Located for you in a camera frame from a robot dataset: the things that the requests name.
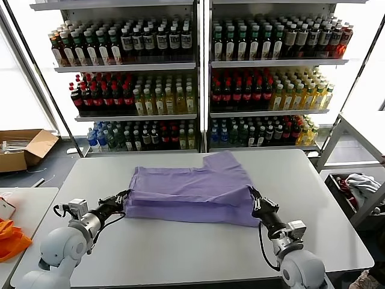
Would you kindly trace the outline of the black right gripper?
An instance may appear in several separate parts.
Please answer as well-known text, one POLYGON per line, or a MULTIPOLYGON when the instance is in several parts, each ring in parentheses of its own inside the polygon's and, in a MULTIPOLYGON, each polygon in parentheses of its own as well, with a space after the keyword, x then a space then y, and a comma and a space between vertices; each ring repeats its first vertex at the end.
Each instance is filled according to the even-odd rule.
POLYGON ((251 215, 256 219, 260 219, 267 228, 268 238, 279 238, 282 230, 286 228, 286 223, 282 222, 277 214, 279 205, 266 197, 262 197, 254 187, 248 189, 253 200, 251 215))

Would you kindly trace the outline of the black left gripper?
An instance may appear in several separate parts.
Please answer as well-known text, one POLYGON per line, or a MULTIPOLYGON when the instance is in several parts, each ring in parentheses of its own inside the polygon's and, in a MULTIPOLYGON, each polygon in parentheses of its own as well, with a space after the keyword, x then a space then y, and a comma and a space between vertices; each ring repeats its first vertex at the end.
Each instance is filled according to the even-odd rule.
POLYGON ((124 205, 129 199, 131 190, 123 190, 117 193, 114 197, 99 199, 98 207, 96 208, 97 216, 100 222, 107 221, 112 215, 120 214, 125 216, 124 205))

